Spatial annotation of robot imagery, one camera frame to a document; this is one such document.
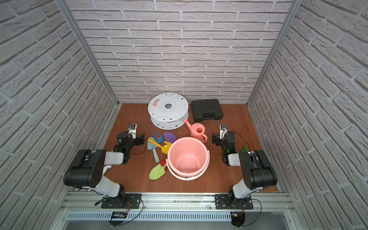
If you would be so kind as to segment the grey-blue toy trowel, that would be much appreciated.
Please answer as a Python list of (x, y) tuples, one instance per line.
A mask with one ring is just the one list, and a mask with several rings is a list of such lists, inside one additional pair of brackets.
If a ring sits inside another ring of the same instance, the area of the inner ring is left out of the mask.
[(154, 140), (152, 137), (148, 138), (148, 142), (147, 142), (147, 148), (148, 150), (151, 150), (154, 156), (154, 160), (156, 163), (160, 162), (160, 158), (158, 156), (158, 153), (156, 151), (157, 146), (153, 145), (152, 143), (149, 142), (149, 140)]

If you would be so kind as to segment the pink watering can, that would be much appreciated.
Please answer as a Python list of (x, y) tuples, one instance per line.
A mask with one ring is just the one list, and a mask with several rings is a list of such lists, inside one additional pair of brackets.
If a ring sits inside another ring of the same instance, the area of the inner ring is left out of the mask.
[(190, 131), (190, 137), (195, 138), (203, 143), (208, 141), (208, 137), (205, 134), (205, 127), (200, 123), (190, 124), (188, 119), (184, 119), (183, 122), (187, 125)]

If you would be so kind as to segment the yellow toy shovel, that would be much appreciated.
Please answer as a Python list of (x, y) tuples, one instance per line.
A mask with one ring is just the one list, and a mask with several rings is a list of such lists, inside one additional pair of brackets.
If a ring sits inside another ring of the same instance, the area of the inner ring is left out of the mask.
[(152, 144), (152, 145), (154, 145), (154, 146), (156, 146), (156, 147), (159, 147), (159, 148), (161, 148), (161, 150), (162, 150), (162, 153), (164, 153), (164, 154), (168, 154), (168, 152), (169, 152), (169, 149), (170, 149), (170, 147), (172, 146), (172, 143), (169, 143), (169, 142), (167, 142), (167, 141), (164, 141), (164, 146), (163, 145), (161, 145), (161, 144), (159, 144), (159, 143), (157, 143), (155, 140), (153, 140), (153, 139), (151, 139), (151, 138), (149, 138), (148, 139), (148, 143), (150, 143), (150, 144)]

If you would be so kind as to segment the pink plastic bucket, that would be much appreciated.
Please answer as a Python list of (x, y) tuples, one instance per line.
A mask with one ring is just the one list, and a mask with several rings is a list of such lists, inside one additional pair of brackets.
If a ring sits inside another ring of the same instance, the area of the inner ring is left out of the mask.
[(192, 181), (201, 177), (210, 162), (210, 152), (199, 140), (184, 137), (170, 147), (166, 166), (169, 172), (182, 181)]

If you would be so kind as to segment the green toy spade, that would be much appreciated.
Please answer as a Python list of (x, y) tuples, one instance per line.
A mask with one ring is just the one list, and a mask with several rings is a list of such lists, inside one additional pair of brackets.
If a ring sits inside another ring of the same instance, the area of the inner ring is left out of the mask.
[(156, 165), (149, 174), (150, 180), (158, 180), (166, 173), (166, 165), (158, 164)]

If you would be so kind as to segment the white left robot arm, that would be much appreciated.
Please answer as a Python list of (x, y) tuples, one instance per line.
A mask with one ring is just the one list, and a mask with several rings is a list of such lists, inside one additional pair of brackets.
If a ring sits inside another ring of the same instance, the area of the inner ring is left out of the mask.
[(124, 186), (108, 179), (103, 171), (106, 166), (127, 164), (133, 147), (144, 142), (144, 134), (136, 136), (126, 131), (117, 135), (113, 151), (79, 150), (64, 174), (64, 185), (101, 195), (102, 199), (95, 205), (100, 204), (103, 209), (138, 209), (141, 195), (127, 195)]

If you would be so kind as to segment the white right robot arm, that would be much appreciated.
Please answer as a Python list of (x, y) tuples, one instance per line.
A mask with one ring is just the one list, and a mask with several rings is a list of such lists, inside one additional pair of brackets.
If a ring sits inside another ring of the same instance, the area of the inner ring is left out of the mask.
[(235, 136), (231, 132), (212, 134), (212, 143), (222, 149), (227, 166), (241, 168), (242, 179), (231, 186), (227, 195), (215, 195), (216, 209), (253, 209), (251, 195), (275, 186), (277, 175), (263, 150), (236, 151)]

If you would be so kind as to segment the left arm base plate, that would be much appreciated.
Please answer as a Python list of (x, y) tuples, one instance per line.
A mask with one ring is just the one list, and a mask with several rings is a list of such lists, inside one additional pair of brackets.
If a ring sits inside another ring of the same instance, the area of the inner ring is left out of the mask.
[(141, 204), (142, 194), (125, 194), (122, 197), (103, 198), (102, 209), (138, 209)]

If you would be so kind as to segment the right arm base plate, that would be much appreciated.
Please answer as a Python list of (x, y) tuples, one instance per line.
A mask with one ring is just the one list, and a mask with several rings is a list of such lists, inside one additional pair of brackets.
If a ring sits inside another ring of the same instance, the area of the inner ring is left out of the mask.
[(238, 199), (230, 194), (215, 194), (214, 198), (216, 209), (252, 210), (254, 208), (251, 197)]

